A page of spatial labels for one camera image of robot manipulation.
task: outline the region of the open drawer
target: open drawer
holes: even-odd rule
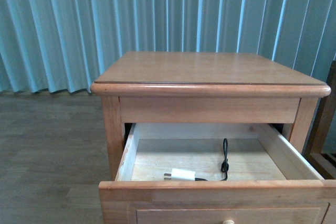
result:
[[[209,181],[164,181],[172,168]],[[99,193],[105,223],[336,223],[335,181],[267,124],[134,124],[116,180]]]

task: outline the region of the cable plug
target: cable plug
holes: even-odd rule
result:
[[[171,173],[164,174],[164,180],[195,180],[195,172],[173,168]]]

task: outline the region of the wooden nightstand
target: wooden nightstand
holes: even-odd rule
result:
[[[322,223],[326,213],[324,223],[335,220],[336,183],[298,153],[318,98],[330,93],[324,82],[254,54],[129,52],[91,90],[102,99],[116,179],[100,184],[106,223]],[[124,123],[137,123],[125,150]],[[267,123],[285,124],[291,144]],[[196,173],[220,178],[207,173],[207,158],[224,137],[235,150],[228,181],[161,181],[170,164],[188,169],[191,159]],[[188,149],[189,141],[207,144]],[[246,162],[257,166],[240,170]]]

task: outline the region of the laminate flooring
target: laminate flooring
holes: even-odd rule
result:
[[[0,94],[0,223],[102,223],[100,98]]]

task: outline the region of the nightstand top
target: nightstand top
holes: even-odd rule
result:
[[[127,52],[95,83],[322,85],[255,54]]]

